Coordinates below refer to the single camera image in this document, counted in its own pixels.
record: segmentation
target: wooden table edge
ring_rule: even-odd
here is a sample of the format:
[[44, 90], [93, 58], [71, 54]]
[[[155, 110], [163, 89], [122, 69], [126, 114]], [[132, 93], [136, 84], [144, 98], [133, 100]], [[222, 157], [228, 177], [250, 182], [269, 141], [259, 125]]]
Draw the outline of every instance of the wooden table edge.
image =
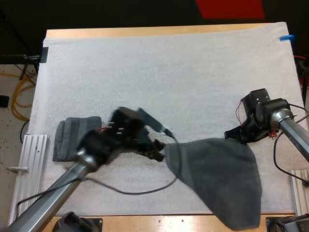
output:
[[177, 35], [177, 34], [192, 34], [192, 33], [194, 34], [194, 33], [253, 29], [270, 24], [271, 23], [248, 23], [248, 24], [221, 24], [221, 25], [143, 27], [143, 28], [50, 29], [47, 30], [46, 38], [85, 39], [85, 38]]
[[[245, 232], [267, 232], [266, 218], [294, 214], [261, 214], [258, 228]], [[103, 232], [232, 232], [215, 215], [96, 216], [103, 220]], [[51, 232], [60, 217], [54, 217], [42, 232]]]

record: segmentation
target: blue clip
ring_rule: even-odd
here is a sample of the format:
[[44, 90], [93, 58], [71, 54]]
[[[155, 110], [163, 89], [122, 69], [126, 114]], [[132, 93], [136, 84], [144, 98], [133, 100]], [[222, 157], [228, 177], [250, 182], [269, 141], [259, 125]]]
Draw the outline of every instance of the blue clip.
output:
[[280, 41], [289, 40], [291, 41], [291, 44], [293, 44], [294, 39], [295, 39], [294, 35], [285, 35], [285, 36], [280, 37]]

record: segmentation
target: concrete floor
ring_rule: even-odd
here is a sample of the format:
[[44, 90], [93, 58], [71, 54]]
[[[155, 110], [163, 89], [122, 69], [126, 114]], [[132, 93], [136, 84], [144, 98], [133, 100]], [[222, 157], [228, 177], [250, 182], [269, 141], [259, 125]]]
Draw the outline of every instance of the concrete floor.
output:
[[[32, 66], [28, 71], [35, 72]], [[14, 65], [0, 65], [0, 73], [21, 74], [21, 70]], [[19, 79], [15, 77], [0, 76], [0, 95], [10, 97], [8, 108], [0, 108], [0, 228], [7, 226], [11, 201], [15, 185], [16, 174], [6, 170], [6, 167], [18, 166], [22, 144], [20, 142], [20, 129], [24, 121], [16, 119], [10, 109], [12, 93], [18, 84]], [[18, 100], [21, 104], [30, 104], [33, 100], [34, 88], [23, 92]], [[31, 108], [18, 111], [30, 117]]]

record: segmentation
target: black cord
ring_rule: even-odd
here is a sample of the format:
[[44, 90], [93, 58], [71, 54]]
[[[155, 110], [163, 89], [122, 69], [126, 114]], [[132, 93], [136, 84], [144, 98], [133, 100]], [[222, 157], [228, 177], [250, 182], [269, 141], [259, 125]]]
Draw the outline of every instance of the black cord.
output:
[[[307, 113], [309, 113], [309, 111], [306, 110], [304, 107], [301, 107], [301, 106], [298, 106], [298, 105], [294, 105], [294, 104], [289, 104], [289, 105], [290, 105], [290, 106], [293, 106], [293, 107], [300, 108], [300, 109], [306, 111]], [[296, 121], [296, 123], [299, 123], [299, 122], [303, 121], [303, 120], [306, 119], [307, 117], [309, 117], [309, 114], [306, 115], [306, 116], [304, 116], [304, 117], [302, 117], [302, 118], [299, 119], [298, 121]], [[280, 138], [282, 135], [283, 135], [283, 132], [281, 132], [281, 133], [276, 137], [275, 143], [274, 143], [274, 156], [273, 156], [273, 158], [274, 158], [274, 164], [275, 164], [276, 168], [278, 168], [281, 172], [283, 172], [283, 173], [285, 173], [285, 174], [288, 174], [288, 175], [290, 175], [290, 176], [292, 176], [292, 177], [295, 177], [296, 179], [301, 180], [301, 181], [303, 182], [304, 185], [309, 184], [309, 181], [307, 181], [307, 180], [305, 180], [305, 179], [303, 179], [303, 178], [301, 178], [301, 177], [299, 177], [299, 176], [297, 176], [297, 175], [294, 175], [294, 174], [292, 174], [292, 173], [289, 173], [289, 172], [283, 170], [281, 167], [278, 166], [277, 161], [276, 161], [276, 146], [277, 146], [277, 142], [278, 142], [279, 138]]]
[[18, 218], [18, 207], [20, 206], [21, 203], [26, 202], [26, 201], [29, 201], [29, 200], [31, 200], [32, 198], [35, 198], [35, 197], [43, 196], [43, 195], [45, 195], [45, 194], [47, 194], [47, 193], [49, 193], [49, 192], [55, 191], [55, 190], [57, 190], [57, 189], [60, 189], [60, 188], [62, 188], [62, 187], [64, 187], [64, 186], [66, 186], [66, 185], [68, 185], [68, 184], [70, 184], [70, 183], [73, 183], [73, 182], [75, 182], [75, 181], [78, 181], [78, 180], [83, 181], [83, 182], [86, 181], [86, 180], [90, 180], [90, 181], [92, 181], [92, 182], [94, 182], [94, 183], [97, 183], [97, 184], [99, 184], [99, 185], [101, 185], [101, 186], [104, 186], [104, 187], [106, 187], [106, 188], [108, 188], [108, 189], [111, 189], [111, 190], [113, 190], [113, 191], [116, 191], [116, 192], [119, 192], [119, 193], [122, 193], [122, 194], [125, 194], [125, 195], [144, 195], [144, 194], [149, 194], [149, 193], [158, 192], [158, 191], [167, 189], [169, 186], [171, 186], [172, 184], [174, 184], [175, 181], [179, 178], [179, 176], [180, 176], [180, 174], [181, 174], [181, 171], [182, 171], [182, 167], [183, 167], [180, 144], [179, 144], [178, 140], [175, 138], [175, 136], [174, 136], [172, 133], [170, 133], [170, 135], [168, 135], [168, 136], [171, 137], [172, 139], [174, 139], [174, 141], [175, 141], [175, 143], [176, 143], [176, 145], [177, 145], [177, 148], [178, 148], [178, 158], [179, 158], [179, 167], [178, 167], [178, 171], [177, 171], [177, 173], [176, 173], [176, 175], [175, 175], [175, 178], [174, 178], [171, 182], [169, 182], [167, 185], [165, 185], [165, 186], [163, 186], [163, 187], [160, 187], [160, 188], [157, 188], [157, 189], [154, 189], [154, 190], [151, 190], [151, 191], [145, 191], [145, 192], [125, 192], [125, 191], [122, 191], [122, 190], [119, 190], [119, 189], [117, 189], [117, 188], [114, 188], [113, 186], [107, 185], [107, 184], [105, 184], [105, 183], [103, 183], [103, 182], [101, 182], [101, 181], [98, 181], [98, 180], [96, 180], [96, 179], [94, 179], [94, 178], [91, 178], [91, 177], [85, 177], [85, 178], [83, 178], [83, 179], [81, 179], [81, 178], [75, 178], [75, 179], [72, 179], [71, 181], [66, 182], [65, 184], [63, 184], [63, 185], [61, 185], [61, 186], [59, 186], [59, 187], [55, 187], [55, 188], [48, 189], [48, 190], [46, 190], [46, 191], [37, 193], [37, 194], [35, 194], [35, 195], [33, 195], [33, 196], [30, 196], [30, 197], [28, 197], [28, 198], [25, 198], [25, 199], [19, 201], [19, 202], [16, 204], [16, 219]]
[[[23, 71], [22, 68], [20, 68], [17, 64], [14, 64], [17, 68], [19, 68], [21, 71]], [[26, 73], [30, 74], [30, 75], [34, 75], [32, 72], [29, 72], [28, 70], [25, 70]]]
[[44, 196], [44, 195], [47, 194], [47, 193], [56, 191], [56, 190], [58, 190], [58, 189], [60, 189], [60, 188], [62, 188], [62, 187], [65, 187], [66, 185], [71, 184], [71, 183], [73, 183], [73, 182], [75, 182], [75, 181], [78, 181], [78, 180], [79, 180], [79, 181], [83, 181], [83, 179], [81, 179], [81, 178], [75, 178], [75, 179], [72, 179], [72, 180], [70, 180], [70, 181], [64, 183], [63, 185], [58, 186], [58, 187], [51, 188], [51, 189], [48, 189], [48, 190], [46, 190], [46, 191], [44, 191], [44, 192], [39, 192], [39, 193], [37, 193], [37, 194], [35, 194], [35, 195], [32, 195], [32, 196], [30, 196], [30, 197], [28, 197], [28, 198], [22, 199], [21, 201], [19, 201], [19, 202], [16, 204], [16, 218], [15, 218], [15, 220], [19, 217], [19, 215], [18, 215], [18, 214], [19, 214], [19, 213], [18, 213], [18, 208], [19, 208], [19, 206], [20, 206], [21, 203], [26, 202], [26, 201], [29, 201], [29, 200], [31, 200], [32, 198], [35, 198], [35, 197]]
[[24, 143], [23, 138], [22, 138], [22, 133], [23, 133], [23, 129], [24, 129], [24, 127], [26, 126], [27, 123], [29, 123], [29, 120], [26, 121], [26, 122], [23, 124], [23, 126], [21, 127], [21, 129], [20, 129], [19, 138], [20, 138], [20, 142], [21, 142], [22, 144]]
[[157, 188], [157, 189], [154, 189], [154, 190], [150, 190], [150, 191], [145, 191], [145, 192], [125, 192], [125, 191], [122, 191], [122, 190], [119, 190], [113, 186], [110, 186], [110, 185], [107, 185], [101, 181], [98, 181], [94, 178], [91, 178], [91, 177], [85, 177], [84, 180], [90, 180], [92, 182], [95, 182], [96, 184], [99, 184], [101, 186], [104, 186], [108, 189], [111, 189], [115, 192], [119, 192], [119, 193], [122, 193], [122, 194], [125, 194], [125, 195], [144, 195], [144, 194], [149, 194], [149, 193], [153, 193], [153, 192], [158, 192], [158, 191], [161, 191], [161, 190], [164, 190], [166, 188], [168, 188], [169, 186], [171, 186], [172, 184], [175, 183], [175, 181], [179, 178], [180, 174], [181, 174], [181, 171], [182, 171], [182, 156], [181, 156], [181, 148], [180, 148], [180, 144], [179, 142], [177, 141], [177, 139], [172, 135], [171, 136], [172, 139], [175, 140], [176, 142], [176, 145], [177, 145], [177, 148], [178, 148], [178, 158], [179, 158], [179, 167], [178, 167], [178, 171], [175, 175], [175, 178], [169, 182], [167, 185], [163, 186], [163, 187], [160, 187], [160, 188]]

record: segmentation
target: gray towel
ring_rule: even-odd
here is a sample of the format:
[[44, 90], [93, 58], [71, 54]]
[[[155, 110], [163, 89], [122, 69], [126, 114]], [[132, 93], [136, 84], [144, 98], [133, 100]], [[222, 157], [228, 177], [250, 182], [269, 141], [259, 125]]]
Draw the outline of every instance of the gray towel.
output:
[[90, 130], [99, 129], [101, 125], [101, 118], [98, 116], [68, 117], [65, 121], [60, 121], [55, 135], [53, 161], [74, 161], [81, 138]]
[[[234, 139], [205, 139], [181, 144], [180, 180], [232, 230], [259, 226], [262, 187], [255, 156]], [[166, 163], [176, 174], [176, 144], [166, 145]]]

